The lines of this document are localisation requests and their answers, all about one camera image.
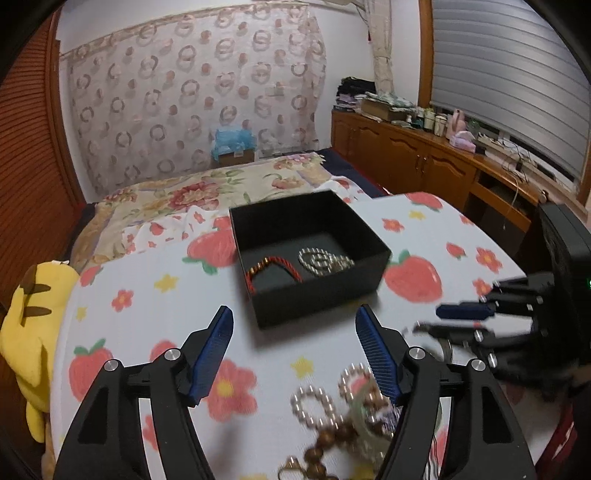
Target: black device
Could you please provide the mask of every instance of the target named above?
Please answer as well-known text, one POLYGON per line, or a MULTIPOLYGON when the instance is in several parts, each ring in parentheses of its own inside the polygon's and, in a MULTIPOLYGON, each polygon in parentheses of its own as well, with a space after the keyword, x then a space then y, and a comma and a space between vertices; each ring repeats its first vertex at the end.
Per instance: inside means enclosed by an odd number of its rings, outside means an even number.
POLYGON ((500 380, 539 388, 549 398, 576 368, 591 364, 591 233, 566 205, 538 209, 552 272, 495 282, 479 302, 442 304, 443 319, 483 321, 496 313, 531 317, 531 332, 499 337, 485 327, 417 325, 470 348, 500 380))
MULTIPOLYGON (((105 363, 72 421, 54 480, 149 480, 138 398, 151 400, 167 480, 215 480, 187 408, 209 393, 232 326, 232 312, 221 307, 207 330, 193 332, 180 349, 150 364, 105 363)), ((396 395, 389 396, 405 407, 378 480, 423 477, 440 397, 453 402, 441 480, 535 478, 517 420, 484 362, 446 365, 409 348, 399 332, 381 327, 367 305, 358 311, 356 328, 370 363, 383 354, 394 365, 391 383, 383 383, 378 367, 376 380, 386 395, 393 388, 396 395), (379 333, 367 334, 368 328, 379 333), (379 355, 368 350, 374 340, 384 346, 379 355)))

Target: window blind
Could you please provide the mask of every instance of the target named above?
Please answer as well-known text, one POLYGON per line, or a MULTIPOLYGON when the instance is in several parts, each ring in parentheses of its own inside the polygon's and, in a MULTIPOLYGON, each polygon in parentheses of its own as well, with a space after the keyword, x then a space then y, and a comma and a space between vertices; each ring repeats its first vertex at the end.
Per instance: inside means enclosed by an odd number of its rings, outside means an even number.
POLYGON ((575 177, 589 135, 589 82, 523 0, 433 0, 431 101, 520 138, 575 177))

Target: cabinet door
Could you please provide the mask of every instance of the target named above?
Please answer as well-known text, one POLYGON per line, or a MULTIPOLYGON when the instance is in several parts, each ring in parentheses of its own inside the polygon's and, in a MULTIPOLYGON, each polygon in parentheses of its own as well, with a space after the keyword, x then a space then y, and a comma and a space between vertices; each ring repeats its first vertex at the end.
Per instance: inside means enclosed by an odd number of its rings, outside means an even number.
POLYGON ((350 142, 350 133, 351 127, 350 125, 343 121, 335 118, 333 116, 333 125, 332 125, 332 148, 334 148, 337 153, 343 157, 345 160, 348 160, 349 155, 349 142, 350 142))
POLYGON ((384 161, 390 175, 384 186, 391 193, 418 192, 421 187, 421 165, 426 155, 425 143, 402 132, 387 129, 382 139, 384 161))
POLYGON ((389 172, 380 143, 383 132, 378 127, 379 124, 376 122, 368 121, 355 128, 352 148, 354 155, 351 163, 370 180, 386 186, 389 172))
POLYGON ((476 167, 438 148, 431 148, 421 189, 462 211, 476 175, 476 167))

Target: open black box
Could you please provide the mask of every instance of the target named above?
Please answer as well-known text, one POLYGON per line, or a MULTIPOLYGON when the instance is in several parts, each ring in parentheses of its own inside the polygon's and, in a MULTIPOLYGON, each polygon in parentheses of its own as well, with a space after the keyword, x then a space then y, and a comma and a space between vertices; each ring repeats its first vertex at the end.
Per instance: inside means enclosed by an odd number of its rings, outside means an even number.
POLYGON ((261 329, 346 303, 375 291, 391 252, 367 224, 334 192, 316 192, 230 209, 243 273, 276 255, 300 273, 296 282, 277 265, 253 280, 250 294, 261 329), (302 248, 347 255, 348 270, 315 277, 298 261, 302 248))

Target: patterned curtain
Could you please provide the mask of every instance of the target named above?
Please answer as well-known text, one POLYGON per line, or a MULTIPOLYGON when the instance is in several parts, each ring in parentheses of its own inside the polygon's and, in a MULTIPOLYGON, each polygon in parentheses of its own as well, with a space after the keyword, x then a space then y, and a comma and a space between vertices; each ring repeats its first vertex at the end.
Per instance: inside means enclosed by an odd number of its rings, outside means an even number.
POLYGON ((365 11, 374 52, 376 90, 379 95, 393 93, 391 0, 365 0, 365 11))
POLYGON ((249 129, 259 157, 317 148, 324 42, 305 4, 209 8, 64 54, 84 165, 99 194, 215 167, 217 129, 249 129))

